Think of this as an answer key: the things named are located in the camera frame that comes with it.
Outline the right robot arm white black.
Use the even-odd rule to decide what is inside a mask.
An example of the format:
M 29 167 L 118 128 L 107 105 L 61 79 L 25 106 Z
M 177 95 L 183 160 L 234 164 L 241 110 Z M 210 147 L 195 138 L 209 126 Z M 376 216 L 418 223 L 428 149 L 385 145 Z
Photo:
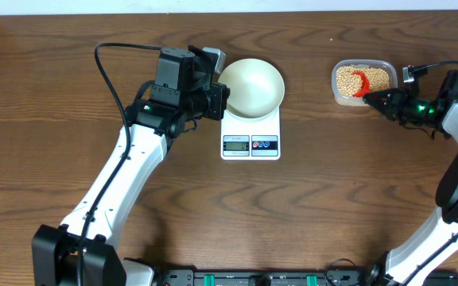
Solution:
M 419 96 L 418 79 L 428 66 L 403 69 L 404 88 L 364 95 L 363 101 L 407 129 L 441 133 L 458 144 L 458 70 L 447 72 L 434 100 Z M 422 285 L 428 275 L 458 250 L 458 153 L 441 178 L 436 207 L 402 245 L 383 254 L 367 277 L 369 285 Z

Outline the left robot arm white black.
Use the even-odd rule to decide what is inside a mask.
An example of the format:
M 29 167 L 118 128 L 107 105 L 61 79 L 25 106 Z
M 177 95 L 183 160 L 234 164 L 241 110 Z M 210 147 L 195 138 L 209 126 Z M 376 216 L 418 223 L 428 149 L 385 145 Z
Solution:
M 154 270 L 117 248 L 130 211 L 153 170 L 187 122 L 223 119 L 230 94 L 214 82 L 226 59 L 218 48 L 158 47 L 154 79 L 134 101 L 117 101 L 123 127 L 91 188 L 58 227 L 42 225 L 32 240 L 37 285 L 153 285 Z

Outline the red plastic measuring scoop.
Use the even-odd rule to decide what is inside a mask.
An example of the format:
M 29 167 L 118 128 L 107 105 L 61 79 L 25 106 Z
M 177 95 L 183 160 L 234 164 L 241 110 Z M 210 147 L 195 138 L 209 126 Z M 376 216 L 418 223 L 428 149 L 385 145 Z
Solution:
M 355 92 L 352 95 L 352 97 L 361 98 L 364 95 L 367 95 L 367 94 L 371 93 L 370 81 L 369 81 L 369 79 L 367 78 L 366 74 L 363 71 L 354 71 L 354 72 L 352 72 L 352 75 L 357 75 L 362 81 L 361 88 L 357 92 Z

